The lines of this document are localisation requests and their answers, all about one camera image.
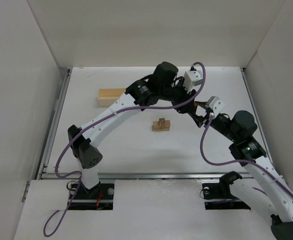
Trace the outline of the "striped dark wood block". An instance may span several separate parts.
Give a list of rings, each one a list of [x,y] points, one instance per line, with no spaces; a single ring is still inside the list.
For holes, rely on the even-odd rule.
[[[166,120],[165,118],[159,118],[158,120],[158,128],[164,129],[166,127]]]

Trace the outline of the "long light wood block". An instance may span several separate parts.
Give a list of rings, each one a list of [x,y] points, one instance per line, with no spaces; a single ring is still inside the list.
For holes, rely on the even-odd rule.
[[[152,123],[152,131],[153,132],[166,132],[169,131],[171,128],[171,121],[165,120],[164,124],[160,126],[159,121],[153,121]]]

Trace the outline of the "red-brown wood triangle block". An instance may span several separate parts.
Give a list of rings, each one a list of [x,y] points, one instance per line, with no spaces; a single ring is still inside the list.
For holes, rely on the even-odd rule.
[[[194,101],[196,107],[206,108],[206,102],[203,101]]]

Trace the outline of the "cream plastic drawer box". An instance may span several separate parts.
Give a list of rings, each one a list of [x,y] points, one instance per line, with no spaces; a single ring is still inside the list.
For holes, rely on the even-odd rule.
[[[97,102],[100,107],[107,108],[115,103],[125,92],[125,88],[101,88],[98,90]]]

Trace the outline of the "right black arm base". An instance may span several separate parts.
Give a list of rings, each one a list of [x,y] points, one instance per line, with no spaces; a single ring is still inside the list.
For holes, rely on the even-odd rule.
[[[200,196],[204,199],[206,210],[250,209],[243,201],[231,194],[230,184],[228,183],[203,183]]]

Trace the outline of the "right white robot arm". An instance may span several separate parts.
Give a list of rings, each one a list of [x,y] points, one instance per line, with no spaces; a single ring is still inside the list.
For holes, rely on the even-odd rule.
[[[229,150],[234,159],[220,165],[239,163],[259,185],[256,188],[246,183],[238,172],[230,171],[216,183],[204,183],[203,198],[230,202],[239,199],[265,219],[277,240],[293,240],[293,192],[253,137],[258,127],[253,115],[240,110],[229,118],[225,113],[214,115],[207,109],[205,116],[195,113],[190,116],[206,132],[213,128],[232,142]]]

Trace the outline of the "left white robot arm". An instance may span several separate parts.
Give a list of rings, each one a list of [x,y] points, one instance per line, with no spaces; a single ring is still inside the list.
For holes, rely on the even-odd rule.
[[[96,191],[100,179],[97,165],[103,156],[98,150],[100,143],[123,122],[144,110],[156,110],[159,100],[170,102],[169,109],[180,114],[192,115],[199,94],[195,86],[203,86],[206,71],[197,71],[194,66],[183,76],[169,62],[158,64],[152,74],[136,80],[103,113],[81,127],[68,128],[68,139],[72,154],[80,165],[81,185],[90,194]]]

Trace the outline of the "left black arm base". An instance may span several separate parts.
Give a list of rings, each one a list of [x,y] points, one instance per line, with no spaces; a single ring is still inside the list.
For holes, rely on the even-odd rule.
[[[67,206],[69,210],[79,211],[111,211],[114,207],[115,184],[100,183],[93,190],[86,191],[81,185],[75,193],[78,183],[70,181],[66,188],[69,191]]]

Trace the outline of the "right metal table rail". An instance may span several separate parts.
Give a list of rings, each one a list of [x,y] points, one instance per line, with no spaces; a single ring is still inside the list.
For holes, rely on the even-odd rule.
[[[251,90],[249,88],[249,84],[248,84],[246,73],[245,73],[246,69],[243,68],[243,67],[240,67],[239,69],[240,69],[241,76],[242,76],[242,79],[243,79],[243,82],[244,82],[244,85],[245,85],[245,88],[246,88],[246,91],[247,91],[247,94],[248,94],[250,105],[252,107],[252,115],[253,115],[254,121],[255,121],[255,123],[257,125],[257,130],[255,131],[255,133],[253,135],[254,135],[255,139],[260,143],[262,148],[266,151],[266,155],[269,158],[269,160],[271,162],[271,165],[275,168],[275,164],[273,162],[273,159],[272,159],[272,156],[271,156],[271,153],[270,153],[270,149],[269,149],[269,146],[268,146],[268,143],[267,143],[263,128],[261,126],[261,121],[260,121],[256,106],[255,106],[255,103],[254,103],[254,100],[253,100],[253,96],[252,96]]]

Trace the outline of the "metal table rail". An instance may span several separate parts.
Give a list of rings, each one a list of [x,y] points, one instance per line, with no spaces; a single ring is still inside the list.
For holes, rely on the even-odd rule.
[[[272,159],[272,156],[271,156],[271,153],[270,153],[270,149],[269,149],[269,146],[268,146],[268,143],[267,143],[263,128],[261,126],[261,121],[260,121],[256,106],[255,106],[255,103],[254,103],[254,100],[253,100],[253,96],[252,96],[251,90],[249,88],[249,84],[248,84],[246,73],[245,73],[246,69],[243,68],[243,67],[240,67],[239,69],[240,69],[241,76],[242,76],[242,79],[243,79],[243,82],[244,82],[244,85],[245,85],[245,88],[246,88],[246,91],[247,91],[247,94],[248,94],[250,105],[252,107],[252,115],[253,115],[254,121],[255,121],[255,123],[257,125],[257,130],[255,131],[255,133],[253,135],[254,135],[255,139],[260,143],[262,148],[266,151],[266,155],[269,158],[269,160],[271,162],[271,165],[275,168],[275,164],[273,162],[273,159]]]
[[[52,152],[53,141],[57,131],[57,125],[59,123],[62,107],[64,104],[66,92],[67,92],[70,77],[72,74],[72,68],[59,67],[58,69],[60,72],[60,79],[57,85],[56,94],[55,94],[52,110],[50,113],[41,153],[36,165],[34,166],[35,169],[31,173],[30,180],[28,180],[25,184],[24,192],[21,199],[22,203],[26,201],[29,187],[31,185],[31,181],[40,180],[42,178],[42,174],[47,167],[47,164]]]
[[[100,179],[121,179],[121,180],[142,180],[142,179],[218,179],[225,173],[98,173]],[[249,173],[239,173],[243,178],[250,179],[253,178]],[[57,179],[53,173],[42,173],[38,179]],[[67,177],[67,179],[76,179],[77,175],[72,174]]]

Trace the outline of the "left metal table rail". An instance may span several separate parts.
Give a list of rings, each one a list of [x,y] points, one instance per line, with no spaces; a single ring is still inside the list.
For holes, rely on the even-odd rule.
[[[47,164],[52,152],[53,141],[57,131],[57,125],[59,123],[62,107],[64,104],[66,92],[67,92],[70,77],[72,74],[72,68],[59,67],[58,69],[60,72],[60,79],[57,85],[56,94],[55,94],[52,110],[50,113],[41,153],[36,165],[34,166],[35,169],[31,173],[30,180],[28,180],[25,184],[24,192],[21,199],[22,203],[26,201],[29,187],[31,185],[31,181],[40,180],[42,178],[42,174],[47,167]]]

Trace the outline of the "front metal table rail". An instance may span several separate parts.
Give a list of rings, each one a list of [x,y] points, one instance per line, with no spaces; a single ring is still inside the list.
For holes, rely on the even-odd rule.
[[[225,173],[98,173],[100,179],[121,179],[121,180],[142,180],[142,179],[218,179]],[[243,178],[250,179],[253,178],[249,173],[239,173]],[[42,173],[38,179],[57,179],[53,173]],[[76,179],[77,175],[72,174],[67,177],[67,179]]]

